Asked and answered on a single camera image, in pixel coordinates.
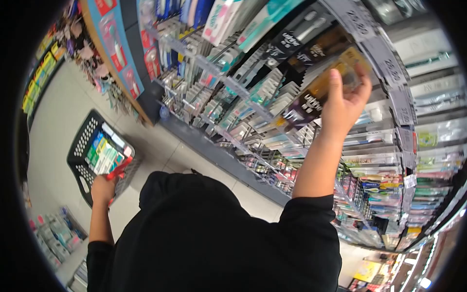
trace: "white price sign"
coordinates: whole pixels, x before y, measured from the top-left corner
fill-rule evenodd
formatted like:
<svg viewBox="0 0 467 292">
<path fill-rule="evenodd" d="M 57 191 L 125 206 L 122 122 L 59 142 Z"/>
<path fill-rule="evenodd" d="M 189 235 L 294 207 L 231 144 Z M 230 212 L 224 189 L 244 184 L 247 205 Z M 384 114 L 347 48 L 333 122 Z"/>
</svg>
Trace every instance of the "white price sign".
<svg viewBox="0 0 467 292">
<path fill-rule="evenodd" d="M 417 185 L 417 177 L 415 174 L 408 175 L 404 177 L 404 188 L 409 189 Z"/>
<path fill-rule="evenodd" d="M 360 43 L 376 36 L 370 12 L 353 0 L 321 0 L 341 25 Z"/>
<path fill-rule="evenodd" d="M 395 88 L 407 83 L 394 52 L 382 36 L 366 40 L 362 45 L 370 53 L 390 87 Z"/>
<path fill-rule="evenodd" d="M 417 152 L 417 136 L 414 131 L 397 128 L 402 151 L 415 154 Z"/>
<path fill-rule="evenodd" d="M 412 96 L 405 86 L 391 88 L 389 97 L 392 102 L 392 109 L 396 115 L 399 126 L 413 125 L 416 121 L 415 110 L 413 108 Z"/>
</svg>

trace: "sleeve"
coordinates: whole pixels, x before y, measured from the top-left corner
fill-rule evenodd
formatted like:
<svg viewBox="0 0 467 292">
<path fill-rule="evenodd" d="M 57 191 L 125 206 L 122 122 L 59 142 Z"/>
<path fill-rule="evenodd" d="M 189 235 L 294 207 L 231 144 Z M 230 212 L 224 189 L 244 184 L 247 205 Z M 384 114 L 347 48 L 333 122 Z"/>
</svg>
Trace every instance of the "sleeve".
<svg viewBox="0 0 467 292">
<path fill-rule="evenodd" d="M 113 253 L 113 246 L 106 242 L 94 241 L 88 244 L 86 265 L 88 269 L 88 292 L 101 291 L 105 273 Z"/>
<path fill-rule="evenodd" d="M 291 199 L 277 224 L 290 245 L 291 259 L 306 278 L 315 279 L 315 291 L 335 291 L 342 267 L 333 195 Z"/>
</svg>

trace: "store aisle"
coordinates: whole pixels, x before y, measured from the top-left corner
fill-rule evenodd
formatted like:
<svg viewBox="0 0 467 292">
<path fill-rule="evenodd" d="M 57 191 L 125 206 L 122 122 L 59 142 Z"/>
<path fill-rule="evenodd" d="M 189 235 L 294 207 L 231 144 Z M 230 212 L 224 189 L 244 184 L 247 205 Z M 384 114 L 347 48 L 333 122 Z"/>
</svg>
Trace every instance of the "store aisle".
<svg viewBox="0 0 467 292">
<path fill-rule="evenodd" d="M 75 64 L 67 62 L 47 88 L 31 129 L 28 180 L 32 216 L 56 212 L 59 206 L 67 205 L 82 227 L 89 230 L 91 209 L 81 197 L 66 156 L 76 131 L 92 108 L 145 154 L 130 187 L 111 206 L 109 216 L 115 240 L 139 211 L 139 192 L 152 171 L 182 172 L 194 168 L 229 187 L 252 216 L 269 222 L 279 220 L 282 207 L 206 161 L 163 127 L 146 128 L 130 116 L 116 114 L 106 96 L 92 88 Z M 360 260 L 372 254 L 341 243 L 344 285 Z"/>
</svg>

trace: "shopping basket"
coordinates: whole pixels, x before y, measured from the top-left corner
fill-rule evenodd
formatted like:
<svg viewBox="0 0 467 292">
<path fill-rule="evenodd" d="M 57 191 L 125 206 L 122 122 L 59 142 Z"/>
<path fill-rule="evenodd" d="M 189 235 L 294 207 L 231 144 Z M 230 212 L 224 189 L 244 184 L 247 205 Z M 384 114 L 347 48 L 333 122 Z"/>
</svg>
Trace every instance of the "shopping basket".
<svg viewBox="0 0 467 292">
<path fill-rule="evenodd" d="M 142 157 L 93 109 L 77 132 L 66 161 L 83 198 L 92 207 L 91 186 L 94 178 L 110 173 L 119 165 L 126 165 L 115 187 L 116 199 L 130 185 Z"/>
</svg>

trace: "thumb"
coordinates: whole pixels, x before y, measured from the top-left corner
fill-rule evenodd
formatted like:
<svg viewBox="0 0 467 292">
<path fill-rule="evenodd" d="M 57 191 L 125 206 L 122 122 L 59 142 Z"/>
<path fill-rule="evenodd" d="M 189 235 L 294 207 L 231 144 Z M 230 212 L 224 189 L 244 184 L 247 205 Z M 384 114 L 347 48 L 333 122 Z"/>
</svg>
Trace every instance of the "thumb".
<svg viewBox="0 0 467 292">
<path fill-rule="evenodd" d="M 339 70 L 331 69 L 329 71 L 329 94 L 328 100 L 342 100 L 344 93 L 342 91 L 342 77 Z"/>
</svg>

